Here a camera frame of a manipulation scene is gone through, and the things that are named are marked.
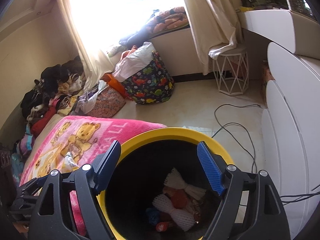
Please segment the pink bear fleece blanket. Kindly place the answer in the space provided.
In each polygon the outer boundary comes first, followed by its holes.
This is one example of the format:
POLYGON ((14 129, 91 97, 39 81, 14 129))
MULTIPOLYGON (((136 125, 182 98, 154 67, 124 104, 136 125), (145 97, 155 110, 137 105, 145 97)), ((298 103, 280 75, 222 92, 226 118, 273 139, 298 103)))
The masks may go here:
POLYGON ((163 128, 163 124, 131 119, 54 115, 36 137, 24 165, 20 184, 61 170, 67 152, 79 168, 105 153, 114 140, 125 143, 141 133, 163 128))

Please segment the red snack wrapper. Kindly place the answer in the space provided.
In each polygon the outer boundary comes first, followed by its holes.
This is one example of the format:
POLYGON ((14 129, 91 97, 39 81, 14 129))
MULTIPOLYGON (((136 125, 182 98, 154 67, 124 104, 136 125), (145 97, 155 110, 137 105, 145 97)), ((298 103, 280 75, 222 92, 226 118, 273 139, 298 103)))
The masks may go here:
POLYGON ((189 202, 184 190, 165 186, 163 188, 163 193, 171 200, 173 207, 176 209, 185 208, 189 202))

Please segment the white yellow snack bag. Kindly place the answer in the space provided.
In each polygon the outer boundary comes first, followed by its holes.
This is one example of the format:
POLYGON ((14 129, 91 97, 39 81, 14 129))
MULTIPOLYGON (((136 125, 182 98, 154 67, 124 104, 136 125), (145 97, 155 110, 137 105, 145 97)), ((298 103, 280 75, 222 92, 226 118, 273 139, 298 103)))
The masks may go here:
POLYGON ((67 152, 61 166, 62 173, 73 172, 79 168, 79 165, 74 161, 72 152, 67 152))

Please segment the blue clothing on sill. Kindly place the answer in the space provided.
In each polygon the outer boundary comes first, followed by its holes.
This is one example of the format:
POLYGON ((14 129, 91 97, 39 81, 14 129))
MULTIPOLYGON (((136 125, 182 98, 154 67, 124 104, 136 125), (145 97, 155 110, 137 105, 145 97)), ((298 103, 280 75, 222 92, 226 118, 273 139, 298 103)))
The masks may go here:
POLYGON ((119 44, 131 49, 133 46, 140 47, 145 41, 149 39, 149 33, 146 29, 140 29, 133 35, 122 38, 119 40, 119 44))

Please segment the cream curtain right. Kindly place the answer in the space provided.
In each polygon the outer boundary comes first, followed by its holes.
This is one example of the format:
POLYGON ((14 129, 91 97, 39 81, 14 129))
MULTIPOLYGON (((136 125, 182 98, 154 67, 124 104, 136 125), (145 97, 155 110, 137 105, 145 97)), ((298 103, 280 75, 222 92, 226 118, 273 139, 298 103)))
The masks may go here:
POLYGON ((191 34, 204 75, 211 61, 242 42, 241 25, 231 0, 184 0, 191 34))

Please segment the white foam net in bin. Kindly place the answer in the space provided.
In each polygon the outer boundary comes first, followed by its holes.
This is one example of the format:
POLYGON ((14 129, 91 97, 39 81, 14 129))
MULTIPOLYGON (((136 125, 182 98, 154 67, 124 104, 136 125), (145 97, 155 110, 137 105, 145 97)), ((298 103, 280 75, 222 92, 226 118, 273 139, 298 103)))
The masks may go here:
POLYGON ((155 197, 152 204, 157 210, 168 214, 177 226, 185 232, 195 225, 193 215, 185 210, 175 208, 171 200, 164 194, 155 197))

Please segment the white bag in basket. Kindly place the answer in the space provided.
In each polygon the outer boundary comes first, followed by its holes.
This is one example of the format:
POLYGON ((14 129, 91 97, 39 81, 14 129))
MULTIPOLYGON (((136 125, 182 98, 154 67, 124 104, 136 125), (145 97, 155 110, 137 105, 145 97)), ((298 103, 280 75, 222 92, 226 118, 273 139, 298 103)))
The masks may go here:
POLYGON ((153 52, 156 52, 151 42, 144 42, 136 51, 120 60, 113 71, 113 77, 118 82, 123 82, 127 78, 145 68, 153 59, 153 52))

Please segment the cream curtain left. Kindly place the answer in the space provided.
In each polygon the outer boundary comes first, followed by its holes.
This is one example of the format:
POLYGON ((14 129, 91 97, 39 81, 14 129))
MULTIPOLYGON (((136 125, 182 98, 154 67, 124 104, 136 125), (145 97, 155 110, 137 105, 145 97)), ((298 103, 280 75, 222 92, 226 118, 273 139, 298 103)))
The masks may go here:
POLYGON ((89 90, 105 73, 112 72, 114 64, 100 43, 102 32, 91 15, 90 5, 85 0, 57 0, 57 3, 84 67, 85 90, 89 90))

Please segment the floral pink cushion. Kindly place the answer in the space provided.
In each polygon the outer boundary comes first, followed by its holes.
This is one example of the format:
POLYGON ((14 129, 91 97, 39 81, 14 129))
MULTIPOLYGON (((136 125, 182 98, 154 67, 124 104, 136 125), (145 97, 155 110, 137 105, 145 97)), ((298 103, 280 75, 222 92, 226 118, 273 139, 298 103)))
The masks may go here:
POLYGON ((112 118, 125 105, 125 99, 114 88, 107 86, 97 97, 95 106, 86 115, 96 118, 112 118))

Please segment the orange bag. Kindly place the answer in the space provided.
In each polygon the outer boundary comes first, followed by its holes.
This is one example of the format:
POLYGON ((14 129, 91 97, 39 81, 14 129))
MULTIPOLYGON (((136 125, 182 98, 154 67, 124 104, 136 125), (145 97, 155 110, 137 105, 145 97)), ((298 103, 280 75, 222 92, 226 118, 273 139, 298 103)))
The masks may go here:
POLYGON ((124 99, 132 101, 124 86, 119 83, 111 73, 105 73, 101 80, 105 81, 111 88, 115 89, 124 99))

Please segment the dark bag on cabinet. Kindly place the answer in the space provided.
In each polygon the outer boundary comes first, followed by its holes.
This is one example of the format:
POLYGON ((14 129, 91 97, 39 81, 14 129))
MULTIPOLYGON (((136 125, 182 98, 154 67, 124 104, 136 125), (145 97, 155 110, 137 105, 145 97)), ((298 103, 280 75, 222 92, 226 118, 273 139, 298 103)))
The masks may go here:
POLYGON ((243 7, 254 9, 288 9, 286 0, 241 0, 243 7))

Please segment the yellow-rimmed trash bin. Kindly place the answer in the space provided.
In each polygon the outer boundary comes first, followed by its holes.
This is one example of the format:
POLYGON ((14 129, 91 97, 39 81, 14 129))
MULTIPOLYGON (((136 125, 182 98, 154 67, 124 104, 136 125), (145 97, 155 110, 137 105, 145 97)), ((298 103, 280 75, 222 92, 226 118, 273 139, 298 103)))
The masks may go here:
POLYGON ((219 206, 197 157, 204 141, 210 150, 233 160, 211 137, 186 128, 160 128, 142 133, 121 145, 121 156, 99 204, 116 239, 202 239, 219 206), (152 201, 162 194, 167 175, 176 168, 188 184, 206 189, 199 224, 184 232, 172 227, 157 232, 149 222, 152 201))

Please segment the orange patterned quilt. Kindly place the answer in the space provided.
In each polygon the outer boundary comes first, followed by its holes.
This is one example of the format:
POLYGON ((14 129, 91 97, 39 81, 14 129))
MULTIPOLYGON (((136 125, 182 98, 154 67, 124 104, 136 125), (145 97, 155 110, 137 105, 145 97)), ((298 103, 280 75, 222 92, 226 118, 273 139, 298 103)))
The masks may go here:
POLYGON ((149 34, 156 34, 172 29, 179 29, 189 24, 184 7, 175 7, 167 11, 159 12, 150 18, 145 25, 149 34))

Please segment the white foam net bundle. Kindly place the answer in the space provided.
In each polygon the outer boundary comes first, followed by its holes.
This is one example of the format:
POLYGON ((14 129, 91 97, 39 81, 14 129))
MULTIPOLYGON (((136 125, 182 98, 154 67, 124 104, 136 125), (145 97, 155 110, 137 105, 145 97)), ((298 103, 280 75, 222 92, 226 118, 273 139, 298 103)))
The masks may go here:
POLYGON ((184 190, 195 200, 201 200, 206 194, 205 189, 186 183, 176 168, 173 168, 172 171, 167 175, 164 185, 176 190, 184 190))

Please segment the pile of clothes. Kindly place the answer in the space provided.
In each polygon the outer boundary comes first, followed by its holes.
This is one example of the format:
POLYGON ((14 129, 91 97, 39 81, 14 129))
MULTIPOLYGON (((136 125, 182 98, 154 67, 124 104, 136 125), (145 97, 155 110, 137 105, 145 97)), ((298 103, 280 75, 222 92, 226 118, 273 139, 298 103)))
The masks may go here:
POLYGON ((34 80, 35 86, 27 92, 20 104, 26 121, 22 139, 14 144, 11 170, 16 184, 20 183, 24 163, 33 149, 36 137, 55 114, 69 115, 78 97, 84 91, 86 77, 79 56, 64 64, 47 67, 34 80))

